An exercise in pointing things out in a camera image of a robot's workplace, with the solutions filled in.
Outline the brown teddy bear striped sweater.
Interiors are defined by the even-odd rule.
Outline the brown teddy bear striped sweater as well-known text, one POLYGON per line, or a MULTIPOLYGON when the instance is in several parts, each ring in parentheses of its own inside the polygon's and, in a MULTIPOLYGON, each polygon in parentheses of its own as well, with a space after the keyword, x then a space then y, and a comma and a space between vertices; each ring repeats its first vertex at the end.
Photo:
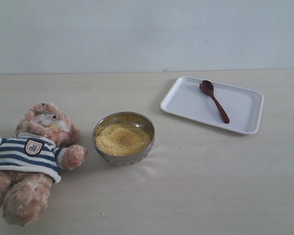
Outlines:
POLYGON ((0 211, 6 223, 24 227, 42 216, 60 171, 86 159, 79 138, 77 126, 53 103, 34 105, 14 137, 0 137, 0 211))

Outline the dark red wooden spoon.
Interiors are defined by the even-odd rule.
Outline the dark red wooden spoon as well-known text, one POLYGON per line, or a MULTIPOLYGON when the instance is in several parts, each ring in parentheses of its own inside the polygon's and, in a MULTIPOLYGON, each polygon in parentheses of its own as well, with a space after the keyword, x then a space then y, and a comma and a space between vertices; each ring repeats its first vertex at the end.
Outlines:
POLYGON ((218 100, 215 98, 213 83, 208 80, 203 80, 200 82, 199 88, 203 93, 205 93, 206 95, 208 95, 209 97, 212 98, 212 100, 214 101, 214 103, 218 109, 218 112, 219 112, 223 122, 226 124, 229 124, 230 119, 229 119, 227 113, 225 112, 224 108, 220 105, 218 100))

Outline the steel bowl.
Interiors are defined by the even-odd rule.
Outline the steel bowl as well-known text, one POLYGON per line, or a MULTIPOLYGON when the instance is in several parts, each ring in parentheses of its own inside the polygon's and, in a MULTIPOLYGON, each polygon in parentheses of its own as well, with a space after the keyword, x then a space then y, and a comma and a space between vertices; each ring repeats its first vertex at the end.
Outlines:
POLYGON ((110 114, 103 118, 100 122, 97 123, 93 130, 93 143, 96 151, 100 156, 112 165, 117 166, 127 166, 133 165, 142 161, 151 151, 155 141, 155 127, 151 120, 146 116, 136 113, 136 112, 118 112, 110 114), (107 126, 115 123, 127 123, 136 127, 139 127, 141 130, 146 132, 150 139, 151 143, 144 150, 129 156, 117 157, 113 155, 106 154, 102 152, 95 142, 95 137, 100 134, 100 132, 107 126))

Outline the yellow millet grains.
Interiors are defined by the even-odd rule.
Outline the yellow millet grains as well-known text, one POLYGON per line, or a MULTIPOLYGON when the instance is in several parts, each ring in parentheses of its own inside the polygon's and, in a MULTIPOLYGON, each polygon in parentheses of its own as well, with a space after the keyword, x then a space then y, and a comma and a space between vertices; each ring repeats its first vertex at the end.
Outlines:
POLYGON ((105 127, 95 137, 95 142, 102 152, 124 157, 144 150, 151 143, 151 139, 139 127, 127 123, 115 123, 105 127))

